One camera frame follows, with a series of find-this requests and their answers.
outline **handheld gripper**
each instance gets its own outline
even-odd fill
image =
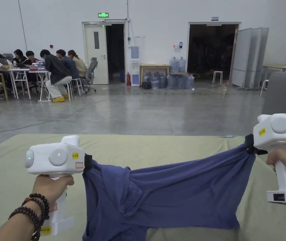
[[[261,115],[259,124],[254,126],[254,147],[268,153],[278,148],[286,148],[286,114]],[[286,204],[286,166],[278,161],[275,164],[278,178],[278,191],[268,191],[268,202]]]
[[[78,147],[79,136],[64,136],[60,143],[41,144],[30,147],[26,152],[25,167],[31,174],[46,174],[52,179],[81,173],[85,167],[85,152]],[[57,235],[74,226],[74,217],[63,214],[66,190],[55,202],[54,211],[49,213],[41,227],[40,235]]]

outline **yellow label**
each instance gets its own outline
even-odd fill
[[[79,154],[78,152],[73,153],[73,159],[79,159]]]
[[[266,133],[265,128],[259,131],[259,136],[263,136]]]
[[[40,230],[40,235],[48,235],[51,234],[51,226],[43,226]]]

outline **exit sign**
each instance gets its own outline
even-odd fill
[[[99,18],[109,18],[110,14],[109,13],[98,13]]]

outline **open doorway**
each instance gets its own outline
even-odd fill
[[[125,82],[124,24],[106,25],[108,83]]]
[[[190,25],[187,71],[196,81],[212,80],[214,71],[223,71],[223,79],[229,79],[237,27],[236,24]]]

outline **red fire extinguisher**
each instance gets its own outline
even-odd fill
[[[127,75],[126,75],[126,85],[127,86],[131,86],[131,75],[129,74],[129,72],[127,72]]]

